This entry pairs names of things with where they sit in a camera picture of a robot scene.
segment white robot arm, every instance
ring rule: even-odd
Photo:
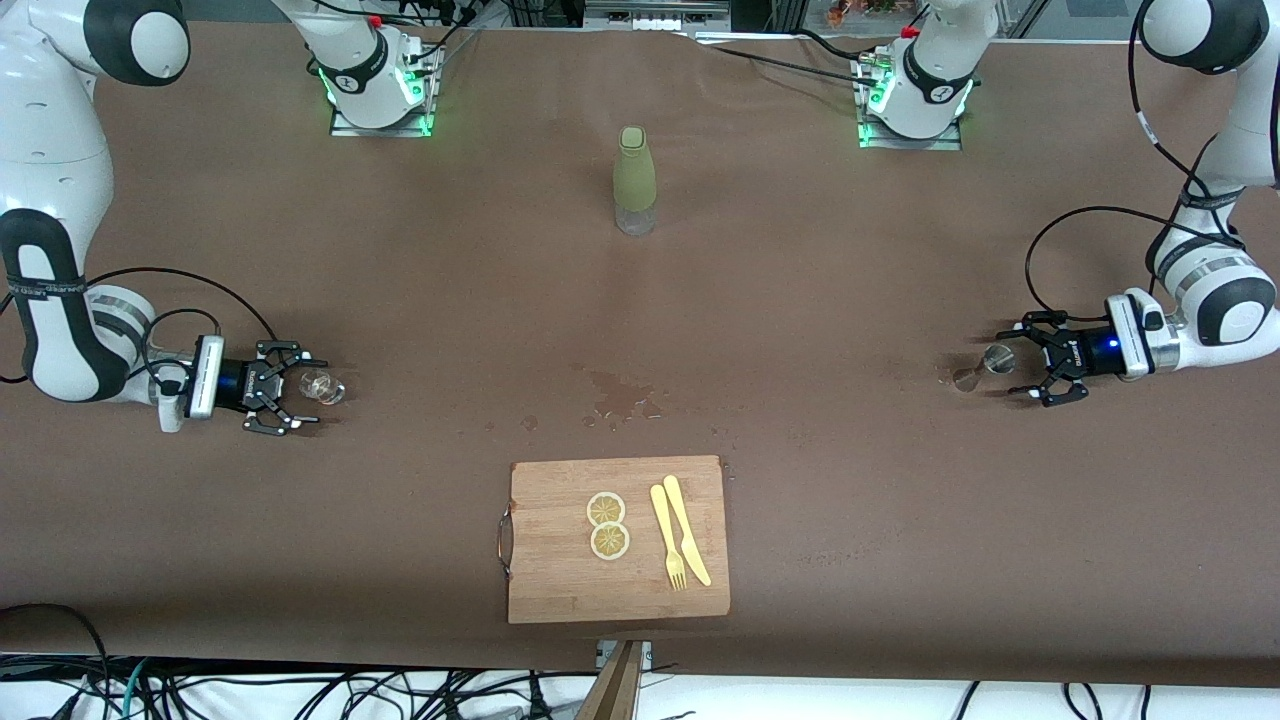
[[[224,360],[216,334],[191,354],[161,351],[147,342],[157,316],[142,296],[84,279],[113,192],[96,78],[168,85],[188,54],[178,0],[0,0],[0,258],[26,334],[23,369],[56,400],[156,405],[166,432],[218,406],[244,411],[246,429],[285,434],[315,419],[283,411],[280,373],[321,361],[274,340],[255,360]]]
[[[973,70],[1000,27],[996,0],[933,0],[916,37],[888,49],[888,77],[867,109],[897,135],[942,135],[973,90]]]
[[[1015,388],[1046,406],[1088,395],[1082,379],[1244,363],[1280,348],[1275,282],[1254,264],[1230,224],[1249,187],[1275,187],[1280,169],[1280,0],[1146,0],[1143,45],[1157,59],[1206,74],[1236,73],[1226,126],[1206,146],[1179,196],[1170,227],[1147,252],[1147,269],[1174,299],[1166,314],[1142,288],[1107,299],[1108,324],[1070,329],[1064,314],[1029,313],[1002,337],[1044,347],[1048,377]],[[1069,389],[1050,388],[1068,382]]]

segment black cable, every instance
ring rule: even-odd
[[[123,715],[124,714],[124,711],[120,708],[120,706],[114,702],[115,698],[122,697],[122,696],[118,696],[118,694],[106,696],[101,691],[99,691],[97,685],[95,683],[92,683],[92,682],[88,682],[87,685],[76,684],[76,683],[68,683],[67,680],[56,680],[56,679],[55,680],[50,680],[50,682],[56,683],[59,685],[64,685],[64,687],[72,688],[73,691],[76,691],[77,694],[86,694],[88,697],[93,697],[93,698],[101,700],[105,703],[108,711],[114,710],[116,715]],[[138,712],[142,712],[142,711],[138,710],[136,712],[132,712],[129,715],[129,717],[137,717]]]
[[[165,693],[165,697],[173,698],[173,706],[178,708],[178,716],[182,720],[191,720],[187,714],[187,702],[182,700],[182,693],[178,692],[178,680],[173,675],[163,675],[160,678],[160,689]]]
[[[204,712],[201,712],[201,711],[196,710],[195,707],[192,707],[192,706],[187,705],[187,701],[182,701],[182,707],[183,707],[183,708],[184,708],[184,710],[186,710],[187,712],[189,712],[189,714],[195,715],[195,716],[196,716],[196,720],[212,720],[212,719],[211,719],[210,716],[207,716],[207,715],[205,715]]]
[[[1204,184],[1204,182],[1201,181],[1198,177],[1196,177],[1196,172],[1199,170],[1201,160],[1204,159],[1204,152],[1208,151],[1208,146],[1212,145],[1213,140],[1216,140],[1216,138],[1217,138],[1217,133],[1213,133],[1213,136],[1210,137],[1207,141],[1204,141],[1204,145],[1201,146],[1199,152],[1196,154],[1196,161],[1192,163],[1192,169],[1190,169],[1190,173],[1187,176],[1187,182],[1183,183],[1183,195],[1190,197],[1189,190],[1190,190],[1192,183],[1194,182],[1199,187],[1201,195],[1203,196],[1204,200],[1212,200],[1213,199],[1213,195],[1208,191],[1208,187]],[[1174,204],[1174,209],[1169,214],[1169,219],[1172,220],[1174,218],[1176,218],[1178,217],[1178,210],[1180,210],[1180,209],[1181,209],[1181,197],[1179,197],[1178,202]],[[1222,234],[1234,234],[1234,233],[1226,232],[1226,228],[1222,227],[1222,220],[1219,219],[1217,211],[1219,210],[1215,209],[1215,210],[1210,210],[1210,213],[1208,213],[1208,215],[1211,218],[1213,218],[1213,225],[1217,227],[1217,232],[1220,232]]]
[[[342,715],[339,715],[339,717],[342,717],[342,719],[351,717],[351,714],[355,712],[356,708],[360,707],[360,703],[364,702],[365,698],[369,697],[369,696],[374,696],[374,697],[378,697],[380,700],[387,700],[387,698],[384,698],[384,697],[381,697],[381,696],[378,694],[378,688],[385,685],[387,683],[390,683],[394,678],[401,676],[401,675],[403,675],[403,673],[392,673],[390,675],[387,675],[381,680],[375,682],[372,685],[370,685],[367,688],[364,688],[360,692],[353,691],[352,687],[351,687],[351,683],[353,680],[364,680],[365,678],[351,678],[351,679],[348,679],[347,680],[347,692],[351,694],[351,697],[347,698],[347,705],[343,706]]]
[[[365,17],[365,18],[381,18],[384,20],[388,20],[388,19],[389,20],[408,20],[411,23],[415,22],[415,20],[417,20],[417,18],[415,18],[413,15],[398,15],[396,13],[371,13],[369,10],[348,10],[346,8],[338,8],[337,5],[330,5],[325,0],[310,0],[310,1],[315,3],[316,5],[320,5],[321,8],[328,8],[328,9],[333,10],[334,13],[340,13],[343,15],[361,15],[361,17]]]
[[[72,715],[76,714],[76,706],[79,703],[82,694],[84,694],[83,691],[76,691],[76,694],[64,700],[63,705],[54,711],[52,720],[72,720]]]
[[[462,687],[479,676],[479,673],[470,670],[461,673],[451,670],[444,678],[444,683],[428,696],[426,702],[413,715],[412,720],[430,720],[439,717],[444,712],[444,698],[462,689]]]
[[[835,45],[827,42],[826,37],[818,35],[817,32],[814,32],[814,31],[812,31],[812,29],[809,29],[806,27],[797,27],[794,31],[791,31],[791,35],[799,35],[799,36],[803,36],[803,37],[808,37],[809,40],[813,40],[814,42],[817,42],[827,53],[831,53],[832,55],[835,55],[837,58],[844,58],[845,60],[856,60],[863,53],[870,53],[872,50],[876,49],[874,46],[872,46],[872,47],[868,47],[867,50],[859,50],[856,53],[849,53],[847,50],[841,50],[840,47],[836,47]]]
[[[658,670],[663,670],[663,669],[667,669],[667,667],[671,667],[671,665],[662,665],[662,666],[658,666],[658,667],[653,667],[650,670],[646,670],[646,673],[655,673]],[[599,675],[599,673],[557,671],[557,673],[536,673],[535,678],[538,680],[548,680],[548,679],[552,679],[552,678],[594,678],[596,675]],[[493,697],[493,696],[497,696],[497,694],[517,694],[518,696],[520,693],[517,693],[517,692],[503,691],[500,688],[504,688],[507,685],[513,685],[516,683],[524,683],[524,682],[527,682],[527,680],[529,680],[527,675],[516,676],[516,678],[508,678],[506,680],[499,680],[497,683],[493,683],[490,685],[486,685],[484,688],[479,688],[479,689],[475,689],[475,691],[462,691],[461,687],[466,684],[466,683],[462,683],[462,685],[458,685],[458,688],[456,688],[456,689],[453,689],[453,691],[449,692],[449,697],[452,697],[456,701],[462,701],[462,700],[474,700],[474,698],[477,698],[477,697]],[[526,702],[529,701],[529,698],[524,698],[524,700]],[[434,714],[426,714],[424,717],[415,719],[415,720],[442,720],[442,717],[444,717],[444,710],[443,710],[443,707],[438,708]]]
[[[1093,685],[1088,683],[1080,684],[1084,685],[1084,692],[1089,694],[1089,701],[1093,702],[1093,720],[1103,720],[1102,706],[1098,705],[1098,696],[1093,694]],[[1062,683],[1062,700],[1066,701],[1066,706],[1071,708],[1071,712],[1074,712],[1079,720],[1089,720],[1083,712],[1080,712],[1080,708],[1075,706],[1075,701],[1071,700],[1071,683]]]
[[[151,678],[146,675],[138,675],[138,682],[133,688],[133,694],[142,702],[142,707],[146,711],[143,717],[163,717],[164,720],[174,720],[173,714],[169,711],[168,696],[161,694],[156,700],[155,691],[151,688]]]
[[[428,27],[428,26],[426,26],[426,20],[428,20],[428,18],[424,18],[424,17],[422,17],[422,9],[417,6],[417,3],[412,3],[412,1],[411,1],[411,3],[408,3],[408,6],[410,6],[410,8],[413,8],[413,15],[415,15],[415,17],[417,18],[417,23],[419,23],[420,26],[422,26],[422,27]],[[440,17],[438,17],[438,18],[435,18],[435,19],[436,19],[436,22],[442,22],[442,23],[443,23],[443,22],[444,22],[444,15],[443,15],[443,14],[440,14]]]
[[[23,667],[31,666],[27,670],[19,673],[5,673],[0,675],[0,682],[9,679],[15,680],[31,680],[31,679],[58,679],[58,675],[50,676],[51,671],[64,671],[73,675],[84,675],[87,673],[93,673],[97,675],[102,674],[102,664],[97,659],[88,656],[88,659],[69,657],[69,656],[51,656],[51,655],[10,655],[0,660],[0,669]],[[129,667],[115,667],[111,671],[113,678],[127,675]]]
[[[467,6],[462,9],[462,19],[460,22],[457,22],[457,23],[453,23],[453,27],[451,27],[444,33],[444,37],[442,37],[439,40],[439,42],[433,44],[426,51],[419,53],[417,55],[410,55],[408,61],[410,63],[416,63],[416,61],[421,60],[422,58],[426,58],[428,55],[430,55],[433,53],[438,53],[439,50],[442,50],[444,47],[444,45],[449,41],[449,38],[453,37],[454,32],[458,32],[460,29],[467,27],[468,24],[471,24],[471,20],[474,20],[476,18],[475,14],[467,17],[467,10],[471,10],[472,6],[475,6],[475,4],[476,4],[476,0],[471,0],[470,3],[467,3]]]
[[[408,693],[408,716],[412,717],[417,712],[417,693],[413,691],[413,683],[408,679],[408,673],[403,674],[404,678],[404,692]]]
[[[553,4],[552,0],[543,0],[543,1],[544,4],[541,8],[517,8],[511,4],[511,0],[502,0],[502,4],[517,13],[529,13],[530,15],[545,15],[547,12],[552,9]]]
[[[88,637],[93,641],[93,648],[97,650],[97,657],[102,666],[102,682],[106,684],[106,692],[110,693],[111,688],[111,669],[106,657],[106,646],[102,644],[102,635],[97,634],[97,628],[93,623],[90,623],[88,618],[83,612],[70,607],[68,605],[59,605],[56,602],[26,602],[22,605],[10,605],[9,607],[0,609],[0,618],[5,615],[12,615],[14,612],[22,612],[23,610],[52,610],[55,612],[61,612],[63,615],[70,615],[77,623],[88,632]],[[110,702],[102,705],[102,720],[106,720],[110,711]]]
[[[390,706],[392,706],[392,707],[394,707],[394,708],[396,708],[397,711],[399,711],[399,715],[401,715],[401,720],[406,720],[406,715],[404,715],[404,708],[403,708],[403,707],[401,707],[401,703],[396,702],[394,700],[392,700],[392,698],[389,698],[389,697],[383,697],[383,696],[380,696],[380,694],[378,694],[378,693],[372,693],[372,698],[374,698],[374,700],[380,700],[380,701],[383,701],[383,702],[385,702],[385,703],[390,705]],[[340,715],[340,716],[339,716],[339,719],[340,719],[340,720],[348,720],[349,717],[351,717],[349,715]]]
[[[854,77],[845,73],[833,73],[831,70],[819,70],[818,68],[809,68],[805,65],[797,65],[795,63],[786,63],[783,60],[774,60],[773,58],[765,58],[764,55],[753,55],[751,53],[742,53],[740,50],[730,50],[728,47],[721,47],[719,45],[712,45],[713,50],[719,50],[721,53],[728,55],[736,55],[739,58],[746,58],[748,60],[758,60],[760,63],[768,63],[771,65],[778,65],[780,68],[787,68],[791,70],[799,70],[801,73],[812,73],[815,76],[829,77],[835,79],[842,79],[845,82],[851,82],[854,85],[865,85],[867,87],[873,87],[876,81],[872,78]]]
[[[1189,234],[1192,234],[1194,237],[1198,237],[1198,238],[1202,238],[1202,240],[1208,240],[1208,241],[1216,242],[1219,245],[1225,245],[1228,247],[1235,247],[1238,250],[1244,250],[1244,243],[1240,242],[1239,240],[1234,238],[1234,237],[1221,237],[1221,236],[1206,234],[1206,233],[1202,233],[1199,231],[1192,229],[1192,228],[1189,228],[1189,227],[1187,227],[1184,224],[1175,223],[1172,220],[1166,220],[1166,219],[1164,219],[1164,218],[1161,218],[1158,215],[1152,215],[1151,213],[1143,213],[1140,210],[1133,210],[1133,209],[1129,209],[1129,208],[1120,208],[1120,206],[1116,206],[1116,205],[1088,205],[1088,206],[1084,206],[1084,208],[1076,208],[1075,210],[1071,210],[1069,213],[1064,213],[1064,214],[1059,215],[1052,222],[1050,222],[1050,224],[1044,225],[1044,228],[1041,229],[1041,232],[1038,232],[1036,234],[1036,238],[1032,240],[1032,243],[1027,247],[1027,261],[1023,264],[1023,273],[1024,273],[1024,277],[1027,278],[1027,290],[1030,291],[1032,297],[1036,299],[1036,302],[1039,304],[1039,306],[1042,309],[1044,309],[1044,310],[1047,310],[1050,313],[1055,313],[1056,310],[1053,307],[1050,307],[1050,305],[1047,302],[1044,302],[1044,300],[1036,291],[1036,283],[1032,281],[1032,258],[1036,255],[1036,247],[1039,245],[1039,241],[1046,234],[1048,234],[1048,231],[1051,231],[1055,227],[1057,227],[1059,223],[1062,223],[1064,220],[1074,218],[1075,215],[1083,215],[1084,213],[1119,213],[1121,215],[1133,215],[1134,218],[1142,218],[1144,220],[1151,220],[1153,223],[1158,223],[1158,224],[1161,224],[1161,225],[1164,225],[1166,228],[1174,228],[1174,229],[1183,231],[1185,233],[1189,233]],[[1068,315],[1066,319],[1076,322],[1076,323],[1101,323],[1101,322],[1106,320],[1107,318],[1106,316],[1078,318],[1075,315]]]
[[[538,679],[538,673],[529,671],[529,720],[547,720],[552,717],[552,708],[543,697],[543,683]]]
[[[343,673],[338,678],[326,683],[325,687],[316,691],[316,693],[311,696],[311,700],[308,700],[306,705],[303,705],[302,708],[298,710],[298,714],[293,716],[293,720],[307,720],[308,717],[311,717],[311,715],[316,711],[316,708],[320,707],[320,703],[324,702],[324,698],[329,697],[329,693],[332,693],[342,683],[355,676],[356,673]]]
[[[1147,135],[1147,140],[1149,140],[1156,150],[1164,155],[1166,160],[1172,163],[1174,167],[1178,168],[1184,176],[1194,178],[1196,176],[1192,173],[1190,168],[1184,165],[1181,160],[1175,158],[1172,152],[1160,143],[1160,138],[1156,137],[1156,131],[1151,129],[1151,123],[1147,122],[1147,115],[1142,111],[1142,102],[1138,100],[1138,79],[1134,73],[1134,54],[1138,46],[1138,22],[1140,19],[1140,14],[1134,15],[1133,28],[1129,31],[1129,101],[1133,104],[1133,111],[1138,115],[1138,124],[1142,126],[1142,132]],[[1199,179],[1196,182],[1199,183],[1201,190],[1204,190],[1204,195],[1208,195],[1208,190],[1204,188],[1204,183],[1201,183]]]
[[[146,368],[147,374],[151,375],[151,379],[152,382],[156,383],[156,387],[164,386],[164,380],[160,379],[160,375],[156,373],[156,368],[165,364],[177,365],[183,370],[186,370],[187,373],[186,387],[191,387],[191,383],[195,379],[195,372],[191,369],[191,366],[178,360],[174,360],[172,357],[165,357],[161,360],[147,359],[147,351],[151,348],[151,332],[156,329],[156,325],[159,325],[161,320],[166,318],[173,318],[174,315],[204,315],[205,318],[209,318],[211,323],[214,323],[214,334],[223,334],[223,324],[218,322],[218,318],[215,318],[207,310],[201,310],[200,307],[178,307],[177,310],[169,310],[166,313],[160,313],[159,315],[156,315],[156,319],[152,320],[151,324],[147,325],[146,332],[142,333],[142,366]]]
[[[965,689],[964,697],[960,698],[960,707],[956,710],[955,720],[964,720],[965,714],[969,712],[969,702],[973,700],[973,693],[978,692],[978,683],[980,683],[980,680],[969,683],[969,688]]]
[[[119,269],[119,270],[111,270],[110,273],[102,273],[101,275],[99,275],[99,277],[88,281],[88,284],[90,286],[95,286],[95,284],[97,284],[97,283],[100,283],[102,281],[108,281],[108,279],[111,279],[111,278],[118,278],[120,275],[128,275],[128,274],[133,274],[133,273],[159,273],[159,274],[166,274],[166,275],[179,275],[179,277],[183,277],[183,278],[191,278],[193,281],[200,281],[200,282],[202,282],[205,284],[216,287],[218,290],[220,290],[220,291],[225,292],[227,295],[232,296],[232,299],[234,299],[236,302],[239,302],[246,310],[248,310],[248,313],[251,315],[253,315],[253,319],[256,319],[259,322],[259,324],[262,325],[264,331],[266,331],[268,337],[270,337],[271,340],[280,340],[279,337],[275,336],[275,331],[271,329],[271,324],[266,322],[266,318],[264,318],[262,314],[257,311],[257,307],[253,307],[253,305],[251,305],[248,300],[244,300],[243,297],[241,297],[239,293],[237,293],[234,290],[224,286],[223,283],[220,283],[218,281],[209,279],[205,275],[201,275],[201,274],[197,274],[197,273],[188,273],[187,270],[178,270],[178,269],[174,269],[174,268],[161,268],[161,266],[154,266],[154,265],[140,265],[140,266],[136,266],[136,268],[123,268],[123,269]]]
[[[187,688],[193,688],[196,685],[204,685],[205,683],[223,683],[227,685],[278,685],[278,684],[320,684],[329,683],[333,680],[342,682],[342,675],[338,676],[320,676],[320,678],[280,678],[275,680],[242,680],[239,678],[197,678],[188,679],[178,685],[179,691]]]

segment table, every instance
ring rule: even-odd
[[[5,388],[0,602],[74,605],[113,653],[581,669],[611,635],[694,673],[1280,679],[1275,359],[1098,380],[1052,411],[940,382],[1030,309],[1023,252],[1047,220],[1171,206],[1123,45],[992,46],[965,151],[908,154],[858,149],[846,86],[669,35],[486,32],[421,141],[329,138],[288,26],[192,40],[173,87],[99,88],[116,199],[90,273],[221,279],[349,401],[279,441]],[[838,69],[808,44],[740,46]],[[1231,81],[1139,74],[1192,156]],[[660,183],[644,240],[609,199],[630,123]],[[1235,220],[1280,269],[1268,195]],[[1043,292],[1100,309],[1146,282],[1153,234],[1062,228]],[[262,334],[196,283],[127,284],[214,311],[237,354]],[[14,319],[0,337],[12,372]],[[596,416],[641,398],[660,418]],[[730,616],[504,623],[512,462],[696,454],[727,464]],[[35,615],[0,647],[87,650]]]

